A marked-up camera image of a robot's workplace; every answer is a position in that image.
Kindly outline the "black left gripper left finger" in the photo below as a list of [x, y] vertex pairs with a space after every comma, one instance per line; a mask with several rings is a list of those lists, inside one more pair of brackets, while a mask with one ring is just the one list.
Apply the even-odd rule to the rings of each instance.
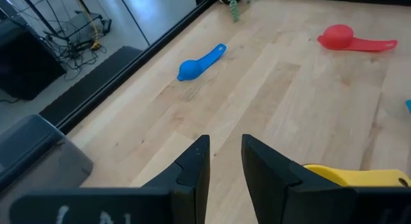
[[10, 224], [204, 224], [209, 177], [201, 135], [142, 187], [33, 191], [12, 203]]

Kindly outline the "black equipment case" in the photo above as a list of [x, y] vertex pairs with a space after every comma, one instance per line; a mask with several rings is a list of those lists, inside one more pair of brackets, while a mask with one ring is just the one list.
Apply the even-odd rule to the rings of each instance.
[[30, 101], [65, 73], [29, 26], [19, 19], [0, 21], [0, 90]]

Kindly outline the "red measuring cup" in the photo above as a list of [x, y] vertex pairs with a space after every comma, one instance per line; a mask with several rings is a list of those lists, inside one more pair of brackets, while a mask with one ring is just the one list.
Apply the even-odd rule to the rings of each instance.
[[325, 48], [343, 51], [380, 52], [395, 49], [397, 40], [367, 40], [354, 36], [352, 27], [335, 24], [326, 28], [317, 41]]

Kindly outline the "black aluminium table frame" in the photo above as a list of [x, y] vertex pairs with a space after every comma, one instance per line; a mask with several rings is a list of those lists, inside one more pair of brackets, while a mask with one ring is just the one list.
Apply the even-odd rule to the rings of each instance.
[[[99, 93], [90, 100], [92, 110], [84, 117], [86, 118], [97, 106], [99, 106], [107, 97], [109, 97], [118, 87], [127, 81], [136, 73], [144, 64], [153, 58], [162, 48], [170, 43], [178, 34], [186, 29], [197, 17], [204, 13], [216, 0], [195, 0], [196, 7], [188, 12], [176, 25], [172, 26], [164, 35], [158, 38], [153, 44], [149, 45], [134, 61], [130, 62], [117, 76], [111, 79]], [[70, 132], [76, 125], [69, 123], [61, 127], [55, 126], [63, 134]]]

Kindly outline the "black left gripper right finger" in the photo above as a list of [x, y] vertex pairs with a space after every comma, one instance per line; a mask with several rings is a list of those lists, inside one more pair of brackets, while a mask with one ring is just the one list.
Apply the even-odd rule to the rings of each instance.
[[411, 187], [342, 187], [250, 134], [241, 158], [259, 224], [411, 224]]

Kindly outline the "potted succulent plant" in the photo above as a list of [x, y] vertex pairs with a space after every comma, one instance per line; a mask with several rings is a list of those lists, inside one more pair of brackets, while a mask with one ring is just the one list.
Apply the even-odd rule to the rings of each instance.
[[238, 3], [241, 0], [220, 0], [220, 1], [229, 6], [229, 11], [231, 13], [233, 22], [238, 22], [240, 20], [240, 9], [239, 9]]

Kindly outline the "grey translucent basket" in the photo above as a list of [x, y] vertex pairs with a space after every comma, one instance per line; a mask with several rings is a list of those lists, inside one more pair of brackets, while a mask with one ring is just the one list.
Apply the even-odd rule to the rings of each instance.
[[93, 161], [60, 130], [38, 115], [0, 134], [0, 205], [32, 190], [80, 186]]

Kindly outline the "small blue measuring cup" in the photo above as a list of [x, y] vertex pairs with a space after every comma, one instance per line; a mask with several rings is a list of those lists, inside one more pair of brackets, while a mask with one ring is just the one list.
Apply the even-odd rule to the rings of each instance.
[[186, 60], [181, 63], [177, 79], [179, 81], [188, 81], [197, 79], [210, 66], [219, 60], [225, 53], [227, 46], [225, 44], [218, 44], [208, 54], [197, 60]]

